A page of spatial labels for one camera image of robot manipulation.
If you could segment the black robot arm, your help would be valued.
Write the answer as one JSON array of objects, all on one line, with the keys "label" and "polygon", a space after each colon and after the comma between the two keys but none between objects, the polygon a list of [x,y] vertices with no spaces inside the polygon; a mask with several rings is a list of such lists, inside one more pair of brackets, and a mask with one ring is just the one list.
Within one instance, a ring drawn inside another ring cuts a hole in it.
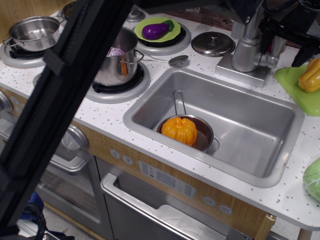
[{"label": "black robot arm", "polygon": [[[57,45],[46,51],[45,68],[40,75],[25,109],[13,130],[8,145],[0,156],[0,227],[16,230],[20,214],[49,164],[49,158],[78,111],[89,108],[86,92],[102,65],[106,54],[131,7],[136,4],[150,13],[179,7],[212,5],[228,7],[229,18],[246,24],[253,20],[261,6],[259,0],[81,0],[75,8]],[[243,206],[236,226],[260,227],[262,221],[249,219],[249,206],[263,214],[280,217],[306,231],[320,229],[320,205],[306,195],[299,183],[280,180],[275,188],[289,190],[293,203],[272,203],[270,188],[249,192],[250,184],[197,160],[189,148],[181,146],[170,156],[156,150],[151,154],[182,179],[190,179],[201,190],[221,198],[230,198],[231,207]]]}]

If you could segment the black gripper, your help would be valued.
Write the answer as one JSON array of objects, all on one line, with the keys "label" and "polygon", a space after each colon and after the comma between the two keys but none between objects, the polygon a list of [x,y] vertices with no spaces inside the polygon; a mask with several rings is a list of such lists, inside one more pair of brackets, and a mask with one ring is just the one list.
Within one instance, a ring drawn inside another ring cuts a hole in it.
[{"label": "black gripper", "polygon": [[269,8],[262,2],[264,18],[260,23],[260,52],[266,53],[275,36],[284,38],[301,48],[291,66],[300,67],[318,52],[320,46],[320,13],[318,0],[288,0],[280,6]]}]

